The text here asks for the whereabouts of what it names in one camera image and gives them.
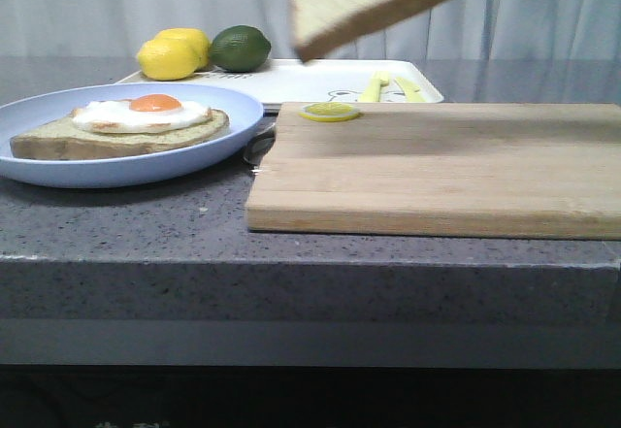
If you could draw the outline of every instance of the egg yolk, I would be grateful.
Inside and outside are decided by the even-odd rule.
[[[163,93],[141,96],[132,100],[129,109],[139,112],[170,111],[181,107],[181,102],[177,98]]]

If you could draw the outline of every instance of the wooden cutting board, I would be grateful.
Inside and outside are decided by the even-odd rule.
[[[621,108],[285,103],[246,203],[252,230],[621,239]]]

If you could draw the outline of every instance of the countertop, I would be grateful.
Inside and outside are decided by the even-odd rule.
[[[621,104],[621,63],[421,61],[454,102]],[[132,58],[0,57],[0,104]],[[105,190],[0,178],[0,364],[621,368],[619,241],[248,232],[239,154]]]

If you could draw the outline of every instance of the white curtain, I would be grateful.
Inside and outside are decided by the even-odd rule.
[[[0,0],[0,54],[132,56],[158,30],[254,25],[294,57],[288,0]],[[621,0],[450,0],[333,51],[360,59],[620,59]]]

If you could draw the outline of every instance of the lemon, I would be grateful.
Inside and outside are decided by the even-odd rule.
[[[222,30],[212,41],[212,64],[229,72],[252,72],[267,60],[272,44],[255,27],[235,25]]]
[[[176,81],[191,76],[200,58],[185,40],[154,38],[144,42],[136,59],[143,74],[156,81]]]
[[[347,103],[313,103],[306,105],[300,111],[300,116],[318,122],[339,122],[342,120],[355,119],[360,115],[360,110]]]
[[[210,39],[198,28],[167,28],[161,30],[154,38],[175,38],[185,40],[194,48],[199,57],[198,69],[203,69],[209,62]]]

